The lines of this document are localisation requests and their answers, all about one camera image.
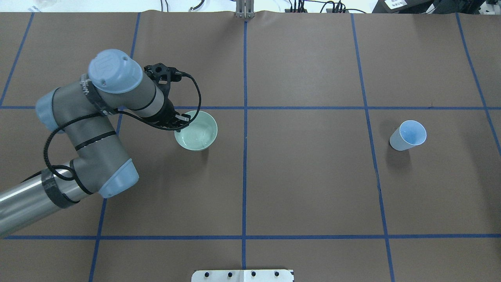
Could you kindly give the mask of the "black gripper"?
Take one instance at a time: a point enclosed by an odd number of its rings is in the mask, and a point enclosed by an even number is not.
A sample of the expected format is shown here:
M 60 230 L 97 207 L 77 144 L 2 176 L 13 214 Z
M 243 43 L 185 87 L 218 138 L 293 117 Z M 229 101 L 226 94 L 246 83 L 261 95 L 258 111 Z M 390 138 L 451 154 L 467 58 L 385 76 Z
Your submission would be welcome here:
M 155 125 L 167 130 L 181 130 L 190 122 L 189 114 L 179 114 L 172 102 L 165 98 L 160 111 L 156 114 Z

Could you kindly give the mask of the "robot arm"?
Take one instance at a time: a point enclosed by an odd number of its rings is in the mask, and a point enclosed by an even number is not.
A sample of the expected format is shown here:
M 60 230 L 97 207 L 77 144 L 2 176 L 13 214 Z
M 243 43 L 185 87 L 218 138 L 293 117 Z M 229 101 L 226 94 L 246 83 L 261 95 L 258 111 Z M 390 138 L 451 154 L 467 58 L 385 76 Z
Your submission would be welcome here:
M 197 117 L 180 114 L 169 99 L 172 82 L 184 77 L 195 80 L 162 63 L 141 67 L 125 52 L 107 49 L 79 80 L 40 98 L 36 114 L 50 131 L 45 168 L 1 193 L 1 238 L 90 195 L 107 199 L 134 186 L 138 172 L 109 116 L 180 132 Z

